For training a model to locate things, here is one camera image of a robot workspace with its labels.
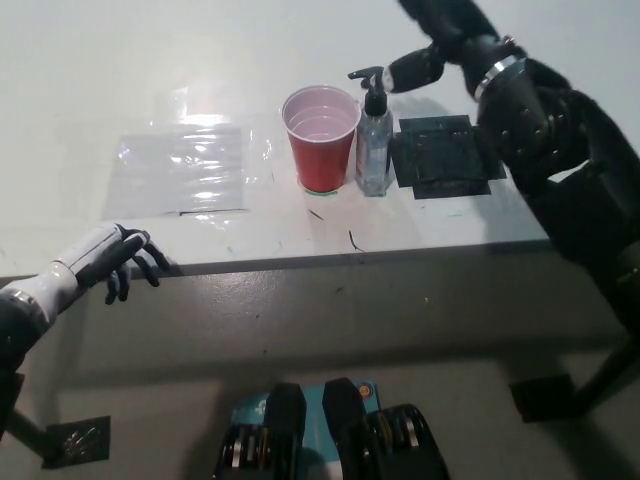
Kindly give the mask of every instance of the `robot finger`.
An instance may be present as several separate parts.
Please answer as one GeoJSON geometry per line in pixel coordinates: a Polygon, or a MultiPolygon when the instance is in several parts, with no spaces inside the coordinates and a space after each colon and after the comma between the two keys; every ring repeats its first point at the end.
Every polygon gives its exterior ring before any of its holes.
{"type": "Polygon", "coordinates": [[[120,282],[120,291],[118,293],[118,300],[126,302],[129,297],[129,285],[131,279],[131,269],[125,263],[123,266],[116,270],[118,281],[120,282]]]}
{"type": "Polygon", "coordinates": [[[167,257],[164,256],[164,254],[151,240],[149,240],[149,242],[144,246],[144,250],[153,257],[160,270],[168,272],[171,269],[171,265],[169,264],[167,257]]]}
{"type": "Polygon", "coordinates": [[[116,274],[116,272],[111,272],[111,274],[107,278],[107,296],[104,299],[104,303],[107,305],[113,305],[113,302],[118,296],[119,290],[120,280],[118,279],[118,275],[116,274]]]}
{"type": "Polygon", "coordinates": [[[144,258],[136,255],[133,257],[133,261],[136,263],[136,265],[138,265],[140,271],[144,275],[144,278],[147,279],[147,282],[149,282],[152,287],[160,286],[160,280],[158,280],[156,274],[153,273],[153,269],[149,266],[144,258]]]}

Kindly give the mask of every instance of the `clear plastic bottle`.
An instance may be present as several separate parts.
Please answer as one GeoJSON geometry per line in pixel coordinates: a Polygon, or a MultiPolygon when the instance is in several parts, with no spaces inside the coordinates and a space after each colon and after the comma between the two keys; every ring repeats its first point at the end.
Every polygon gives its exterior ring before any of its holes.
{"type": "Polygon", "coordinates": [[[393,116],[382,85],[383,71],[382,67],[372,67],[349,74],[351,79],[362,78],[362,86],[367,89],[356,144],[356,182],[367,197],[387,194],[393,116]]]}
{"type": "Polygon", "coordinates": [[[389,142],[393,136],[393,116],[370,117],[363,112],[356,143],[356,182],[366,197],[387,194],[389,142]]]}

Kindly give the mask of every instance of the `gray floor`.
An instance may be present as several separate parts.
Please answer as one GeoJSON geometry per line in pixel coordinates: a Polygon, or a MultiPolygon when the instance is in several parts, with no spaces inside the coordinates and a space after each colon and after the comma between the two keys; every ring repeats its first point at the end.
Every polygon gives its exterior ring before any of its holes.
{"type": "Polygon", "coordinates": [[[234,402],[278,380],[349,375],[426,416],[453,479],[640,478],[640,384],[589,418],[521,423],[508,384],[584,381],[623,332],[549,253],[137,282],[76,304],[23,367],[41,424],[112,416],[111,459],[58,472],[10,438],[0,478],[206,479],[234,402]]]}

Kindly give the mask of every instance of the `red plastic cup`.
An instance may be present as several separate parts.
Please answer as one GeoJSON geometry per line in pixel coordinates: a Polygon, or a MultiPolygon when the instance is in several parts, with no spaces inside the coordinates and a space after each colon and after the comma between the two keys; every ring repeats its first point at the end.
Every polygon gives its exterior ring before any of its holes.
{"type": "Polygon", "coordinates": [[[357,102],[338,88],[307,87],[284,102],[282,120],[302,186],[317,193],[342,186],[360,121],[357,102]]]}

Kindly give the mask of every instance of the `plastic sheet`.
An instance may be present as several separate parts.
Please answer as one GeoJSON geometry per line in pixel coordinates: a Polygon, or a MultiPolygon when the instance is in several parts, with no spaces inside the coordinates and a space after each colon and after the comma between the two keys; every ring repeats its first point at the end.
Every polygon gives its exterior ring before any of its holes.
{"type": "Polygon", "coordinates": [[[186,88],[160,96],[148,126],[120,138],[105,219],[242,211],[247,189],[271,182],[271,119],[192,114],[189,102],[186,88]]]}
{"type": "Polygon", "coordinates": [[[239,210],[242,130],[232,125],[122,137],[105,216],[239,210]]]}

